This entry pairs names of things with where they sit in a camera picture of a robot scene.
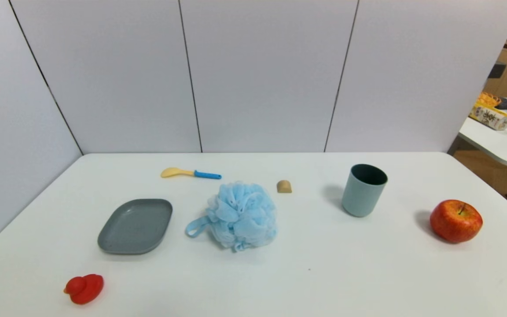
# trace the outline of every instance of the blue-green cup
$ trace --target blue-green cup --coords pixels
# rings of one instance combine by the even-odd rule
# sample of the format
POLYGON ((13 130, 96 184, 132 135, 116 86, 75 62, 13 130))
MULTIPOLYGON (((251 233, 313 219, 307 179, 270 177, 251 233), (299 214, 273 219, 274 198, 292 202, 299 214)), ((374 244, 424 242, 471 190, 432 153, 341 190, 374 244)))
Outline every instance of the blue-green cup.
POLYGON ((384 171, 367 164, 352 166, 348 183, 345 185, 342 206, 355 217, 365 217, 370 214, 388 178, 384 171))

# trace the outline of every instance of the apple stem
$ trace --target apple stem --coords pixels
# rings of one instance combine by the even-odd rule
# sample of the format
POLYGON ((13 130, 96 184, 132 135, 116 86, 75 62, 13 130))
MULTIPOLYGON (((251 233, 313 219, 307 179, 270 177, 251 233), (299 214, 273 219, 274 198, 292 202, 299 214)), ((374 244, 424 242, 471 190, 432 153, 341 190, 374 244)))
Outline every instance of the apple stem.
POLYGON ((466 203, 463 203, 463 206, 461 206, 461 209, 459 210, 459 215, 463 212, 463 209, 465 209, 466 203))

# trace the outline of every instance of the rubber duck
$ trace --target rubber duck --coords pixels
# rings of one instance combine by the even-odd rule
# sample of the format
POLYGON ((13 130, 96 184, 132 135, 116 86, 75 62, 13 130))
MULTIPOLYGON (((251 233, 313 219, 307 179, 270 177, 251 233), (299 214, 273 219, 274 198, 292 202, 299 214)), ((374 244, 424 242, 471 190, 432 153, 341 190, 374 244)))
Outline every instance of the rubber duck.
POLYGON ((96 299, 101 293, 101 289, 103 289, 103 284, 104 281, 101 275, 77 276, 68 281, 64 293, 70 295, 72 302, 83 305, 96 299))

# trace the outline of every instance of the small wooden block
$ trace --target small wooden block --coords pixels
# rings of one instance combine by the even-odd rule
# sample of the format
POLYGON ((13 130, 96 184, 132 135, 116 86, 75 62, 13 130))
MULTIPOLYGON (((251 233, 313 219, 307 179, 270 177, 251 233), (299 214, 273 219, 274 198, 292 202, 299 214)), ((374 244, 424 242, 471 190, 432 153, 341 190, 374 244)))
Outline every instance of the small wooden block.
POLYGON ((277 192, 280 193, 290 193, 292 192, 292 188, 290 187, 289 181, 279 181, 277 183, 277 192))

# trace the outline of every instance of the gray plate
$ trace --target gray plate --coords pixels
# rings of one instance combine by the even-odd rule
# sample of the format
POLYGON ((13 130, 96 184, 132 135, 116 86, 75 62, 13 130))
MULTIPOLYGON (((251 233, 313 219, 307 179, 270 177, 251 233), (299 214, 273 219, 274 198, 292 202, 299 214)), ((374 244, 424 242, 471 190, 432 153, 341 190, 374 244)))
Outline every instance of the gray plate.
POLYGON ((136 199, 124 203, 99 233, 97 244, 114 254, 143 254, 162 242, 173 207, 165 199, 136 199))

